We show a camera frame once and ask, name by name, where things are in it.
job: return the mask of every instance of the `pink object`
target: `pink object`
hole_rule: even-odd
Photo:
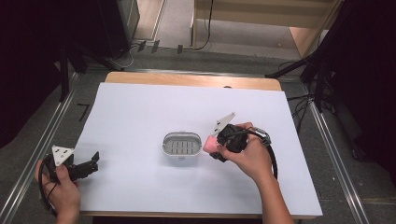
[[[206,142],[204,144],[204,151],[207,153],[217,152],[218,151],[218,138],[212,135],[209,135],[206,138]]]

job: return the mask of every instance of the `white container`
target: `white container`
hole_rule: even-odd
[[[196,133],[169,133],[163,139],[163,152],[179,161],[196,157],[201,149],[201,138]]]

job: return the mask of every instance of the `person's right hand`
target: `person's right hand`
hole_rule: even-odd
[[[37,182],[42,162],[42,160],[39,160],[35,167],[35,180]],[[53,189],[49,195],[49,200],[56,208],[58,223],[77,223],[81,204],[77,183],[70,180],[69,173],[64,165],[56,167],[56,175],[60,183],[56,185],[55,189],[53,189],[55,183],[50,182],[47,175],[42,175],[44,192],[48,197]]]
[[[249,129],[253,127],[253,124],[247,122],[236,126]],[[218,145],[218,151],[225,159],[235,162],[256,183],[261,182],[263,178],[267,178],[269,175],[273,175],[268,150],[262,144],[262,140],[254,134],[247,136],[247,147],[240,153],[233,153],[222,145]]]

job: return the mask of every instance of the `white paper sheet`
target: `white paper sheet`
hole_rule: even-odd
[[[290,213],[321,216],[283,91],[116,83],[100,85],[76,145],[76,163],[100,153],[99,171],[79,181],[81,211],[260,214],[257,187],[232,162],[163,153],[168,133],[197,133],[204,144],[231,112],[233,124],[252,121],[271,135]]]

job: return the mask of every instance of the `electrical wire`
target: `electrical wire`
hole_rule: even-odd
[[[205,30],[206,30],[206,33],[208,34],[209,33],[209,30],[207,29],[207,27],[206,27],[206,10],[204,10],[204,13],[205,13],[205,17],[204,17],[204,27],[205,27]],[[212,48],[212,43],[210,43],[210,41],[209,41],[209,48],[207,48],[205,51],[208,51],[208,50],[210,50],[211,48]]]
[[[283,64],[286,64],[286,63],[297,63],[297,61],[289,61],[289,62],[280,63],[280,64],[277,66],[277,71],[280,70],[280,66],[282,66]]]
[[[203,46],[201,46],[200,48],[198,48],[198,49],[189,48],[189,49],[183,49],[183,50],[200,50],[200,49],[203,49],[204,47],[206,47],[206,45],[207,45],[207,43],[209,42],[209,39],[210,39],[210,22],[212,22],[213,1],[214,0],[212,0],[212,2],[210,4],[209,22],[207,24],[207,39],[206,39],[205,44]]]
[[[50,211],[53,215],[57,216],[56,211],[52,208],[52,206],[50,205],[50,201],[49,201],[49,197],[50,194],[53,192],[53,190],[55,189],[55,187],[57,186],[57,184],[55,184],[55,186],[51,189],[51,191],[49,192],[49,195],[46,197],[46,194],[44,192],[44,186],[43,186],[43,170],[44,170],[44,165],[51,159],[51,157],[49,155],[46,156],[46,158],[44,158],[44,160],[41,162],[40,167],[38,169],[38,190],[40,191],[40,195],[41,195],[41,200],[46,208],[47,211]]]
[[[228,138],[231,137],[231,136],[235,136],[235,135],[239,135],[239,134],[244,134],[244,133],[250,133],[250,134],[256,135],[256,136],[260,137],[260,139],[262,139],[262,136],[261,136],[261,135],[259,135],[258,133],[255,133],[255,132],[253,132],[253,131],[251,131],[251,130],[243,130],[243,131],[239,131],[239,132],[235,132],[235,133],[229,133],[229,134],[225,135],[224,138],[225,138],[225,139],[228,139]]]
[[[134,63],[134,56],[132,56],[132,50],[137,48],[138,46],[139,45],[132,44],[131,49],[129,50],[129,55],[131,56],[131,62],[128,63],[128,65],[121,65],[119,63],[116,63],[116,62],[113,61],[112,58],[110,58],[110,61],[113,62],[116,66],[118,66],[120,68],[127,68],[127,67],[131,66]]]
[[[297,128],[296,128],[297,134],[300,133],[301,125],[302,125],[302,123],[303,123],[303,119],[304,119],[304,116],[305,116],[306,109],[308,108],[308,106],[309,106],[311,103],[312,103],[312,102],[306,101],[306,104],[305,104],[305,106],[304,106],[303,115],[301,116],[301,118],[300,118],[300,120],[299,120],[299,122],[298,122],[298,124],[297,124]]]
[[[298,99],[301,99],[301,98],[305,98],[305,97],[313,97],[314,95],[313,94],[307,94],[307,95],[302,95],[302,96],[294,96],[294,97],[289,97],[289,98],[286,98],[288,101],[293,101],[293,100],[298,100]]]
[[[300,111],[302,110],[302,109],[304,109],[304,105],[302,105],[301,107],[299,107],[301,104],[303,104],[303,103],[305,103],[305,101],[309,101],[309,98],[305,98],[305,99],[303,99],[302,101],[300,101],[298,104],[297,104],[297,106],[295,106],[294,107],[294,113],[293,114],[291,114],[291,116],[294,118],[294,117],[298,117],[298,118],[300,118],[298,115],[299,115],[299,113],[300,113]]]

